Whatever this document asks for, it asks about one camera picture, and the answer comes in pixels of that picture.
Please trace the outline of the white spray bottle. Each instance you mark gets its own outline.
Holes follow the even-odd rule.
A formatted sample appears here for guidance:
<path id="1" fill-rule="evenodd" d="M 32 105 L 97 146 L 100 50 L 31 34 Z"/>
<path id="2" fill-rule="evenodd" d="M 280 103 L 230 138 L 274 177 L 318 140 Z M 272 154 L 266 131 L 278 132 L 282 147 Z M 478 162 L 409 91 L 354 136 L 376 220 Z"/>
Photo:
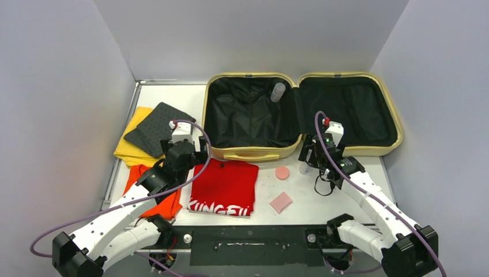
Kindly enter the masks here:
<path id="1" fill-rule="evenodd" d="M 309 171 L 310 171 L 309 164 L 307 162 L 301 162 L 299 166 L 299 172 L 302 175 L 307 175 Z"/>

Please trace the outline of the dark grey dotted cloth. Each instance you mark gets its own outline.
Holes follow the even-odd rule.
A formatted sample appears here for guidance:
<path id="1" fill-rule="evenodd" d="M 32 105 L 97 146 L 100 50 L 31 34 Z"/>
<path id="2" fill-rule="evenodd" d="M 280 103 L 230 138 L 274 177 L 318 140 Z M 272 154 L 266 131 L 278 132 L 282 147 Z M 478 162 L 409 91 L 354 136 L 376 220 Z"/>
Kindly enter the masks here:
<path id="1" fill-rule="evenodd" d="M 174 119 L 196 121 L 187 113 L 160 102 L 148 115 L 144 115 L 142 121 L 123 138 L 151 157 L 159 158 L 164 154 L 160 141 L 171 140 L 172 129 L 169 122 Z"/>

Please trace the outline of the red printed t-shirt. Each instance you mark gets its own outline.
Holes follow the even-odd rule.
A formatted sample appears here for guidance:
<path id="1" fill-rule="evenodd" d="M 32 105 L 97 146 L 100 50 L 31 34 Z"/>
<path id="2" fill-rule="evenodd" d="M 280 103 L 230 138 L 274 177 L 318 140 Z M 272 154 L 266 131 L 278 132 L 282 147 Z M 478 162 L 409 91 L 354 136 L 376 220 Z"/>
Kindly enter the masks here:
<path id="1" fill-rule="evenodd" d="M 251 216 L 258 171 L 259 167 L 254 164 L 211 159 L 191 184 L 187 209 L 213 215 Z"/>

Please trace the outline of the clear plastic cup bottle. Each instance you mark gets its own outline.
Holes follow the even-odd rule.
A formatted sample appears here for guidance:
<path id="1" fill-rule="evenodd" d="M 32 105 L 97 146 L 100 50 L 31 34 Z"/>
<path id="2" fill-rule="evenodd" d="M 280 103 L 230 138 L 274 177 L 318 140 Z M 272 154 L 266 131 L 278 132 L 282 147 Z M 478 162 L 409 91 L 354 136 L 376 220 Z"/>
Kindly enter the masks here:
<path id="1" fill-rule="evenodd" d="M 283 83 L 276 83 L 272 89 L 272 93 L 270 95 L 270 100 L 274 103 L 280 101 L 282 96 L 284 95 L 287 87 Z"/>

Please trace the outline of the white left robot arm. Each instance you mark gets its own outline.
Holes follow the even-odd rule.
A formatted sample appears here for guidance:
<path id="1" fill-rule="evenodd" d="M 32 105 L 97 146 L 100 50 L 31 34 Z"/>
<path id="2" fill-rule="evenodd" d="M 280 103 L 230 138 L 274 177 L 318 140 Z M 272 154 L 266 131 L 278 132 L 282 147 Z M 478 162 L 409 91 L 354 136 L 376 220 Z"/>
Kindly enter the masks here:
<path id="1" fill-rule="evenodd" d="M 172 243 L 171 224 L 159 214 L 132 229 L 128 226 L 188 183 L 189 171 L 196 165 L 208 164 L 208 138 L 201 136 L 199 141 L 199 151 L 188 140 L 172 143 L 165 157 L 143 172 L 104 214 L 71 234 L 59 233 L 52 241 L 51 262 L 60 275 L 102 276 L 112 265 L 142 248 L 165 248 Z"/>

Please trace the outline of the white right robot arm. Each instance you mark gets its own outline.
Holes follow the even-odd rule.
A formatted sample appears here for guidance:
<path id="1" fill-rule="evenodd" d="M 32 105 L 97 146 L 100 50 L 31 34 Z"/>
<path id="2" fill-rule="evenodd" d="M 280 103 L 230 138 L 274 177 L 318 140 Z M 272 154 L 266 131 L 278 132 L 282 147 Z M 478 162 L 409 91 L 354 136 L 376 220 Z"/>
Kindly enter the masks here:
<path id="1" fill-rule="evenodd" d="M 343 156 L 330 133 L 307 135 L 299 161 L 317 169 L 333 189 L 355 201 L 377 229 L 343 214 L 327 222 L 326 239 L 332 246 L 350 244 L 379 261 L 387 276 L 425 276 L 436 269 L 446 276 L 438 257 L 438 234 L 406 216 L 378 186 L 365 167 Z"/>

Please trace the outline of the round pink soap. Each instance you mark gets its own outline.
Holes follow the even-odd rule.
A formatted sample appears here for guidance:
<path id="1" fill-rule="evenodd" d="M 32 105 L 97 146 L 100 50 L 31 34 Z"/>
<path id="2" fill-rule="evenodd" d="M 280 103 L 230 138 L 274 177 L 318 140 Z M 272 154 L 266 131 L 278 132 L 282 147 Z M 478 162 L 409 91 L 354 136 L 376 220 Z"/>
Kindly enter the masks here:
<path id="1" fill-rule="evenodd" d="M 274 174 L 277 179 L 284 181 L 289 177 L 290 171 L 286 166 L 279 166 L 275 169 Z"/>

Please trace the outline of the yellow folded t-shirt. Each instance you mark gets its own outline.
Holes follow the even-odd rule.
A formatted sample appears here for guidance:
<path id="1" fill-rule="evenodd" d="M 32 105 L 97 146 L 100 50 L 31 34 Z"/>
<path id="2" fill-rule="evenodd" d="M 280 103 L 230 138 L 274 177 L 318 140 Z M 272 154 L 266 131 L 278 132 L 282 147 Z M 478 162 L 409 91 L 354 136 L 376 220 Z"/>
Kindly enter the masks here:
<path id="1" fill-rule="evenodd" d="M 151 167 L 156 162 L 155 158 L 124 139 L 124 136 L 134 130 L 152 111 L 150 107 L 137 107 L 116 146 L 114 156 L 124 161 L 127 167 L 141 164 Z"/>

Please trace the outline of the pink square sponge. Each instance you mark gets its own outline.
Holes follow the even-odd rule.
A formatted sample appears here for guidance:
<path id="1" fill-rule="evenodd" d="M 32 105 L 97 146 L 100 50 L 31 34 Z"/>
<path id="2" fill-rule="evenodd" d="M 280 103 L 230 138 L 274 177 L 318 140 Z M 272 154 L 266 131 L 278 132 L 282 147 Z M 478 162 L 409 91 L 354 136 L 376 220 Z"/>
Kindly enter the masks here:
<path id="1" fill-rule="evenodd" d="M 286 192 L 280 193 L 275 197 L 269 205 L 274 209 L 277 214 L 282 213 L 287 207 L 293 203 L 293 200 L 289 197 Z"/>

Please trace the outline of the orange folded t-shirt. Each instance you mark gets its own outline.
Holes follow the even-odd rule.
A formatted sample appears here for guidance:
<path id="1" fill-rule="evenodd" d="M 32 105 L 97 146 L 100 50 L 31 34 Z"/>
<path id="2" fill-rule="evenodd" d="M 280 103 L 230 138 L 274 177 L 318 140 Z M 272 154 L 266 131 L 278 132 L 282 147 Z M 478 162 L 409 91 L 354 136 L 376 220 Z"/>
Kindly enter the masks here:
<path id="1" fill-rule="evenodd" d="M 142 174 L 149 169 L 150 167 L 143 164 L 131 166 L 124 193 L 126 193 L 132 187 L 132 185 L 136 183 L 139 177 L 141 177 Z M 158 214 L 165 220 L 171 221 L 175 219 L 177 213 L 182 209 L 182 205 L 180 204 L 180 196 L 181 190 L 173 192 L 173 194 L 168 195 L 160 204 L 144 212 L 140 217 L 147 218 L 149 216 Z"/>

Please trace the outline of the yellow open suitcase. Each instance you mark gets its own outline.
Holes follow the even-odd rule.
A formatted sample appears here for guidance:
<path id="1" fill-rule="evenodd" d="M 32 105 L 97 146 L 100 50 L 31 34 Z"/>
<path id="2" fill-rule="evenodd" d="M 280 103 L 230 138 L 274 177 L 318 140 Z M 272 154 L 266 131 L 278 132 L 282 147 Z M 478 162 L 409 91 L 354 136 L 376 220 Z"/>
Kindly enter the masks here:
<path id="1" fill-rule="evenodd" d="M 274 103 L 276 83 L 287 89 Z M 347 155 L 384 156 L 404 138 L 385 83 L 368 72 L 311 72 L 298 81 L 276 72 L 221 73 L 206 86 L 202 124 L 216 157 L 274 160 L 316 133 L 318 111 L 342 124 Z"/>

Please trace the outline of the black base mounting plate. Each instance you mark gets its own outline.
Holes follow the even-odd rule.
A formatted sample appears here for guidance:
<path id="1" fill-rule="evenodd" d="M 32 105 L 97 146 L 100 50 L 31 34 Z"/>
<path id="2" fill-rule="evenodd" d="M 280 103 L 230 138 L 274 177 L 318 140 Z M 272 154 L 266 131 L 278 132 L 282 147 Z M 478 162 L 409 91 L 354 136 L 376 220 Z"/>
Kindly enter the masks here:
<path id="1" fill-rule="evenodd" d="M 304 264 L 322 266 L 326 256 L 353 247 L 333 238 L 326 225 L 176 226 L 149 246 L 151 252 L 189 251 L 192 266 Z"/>

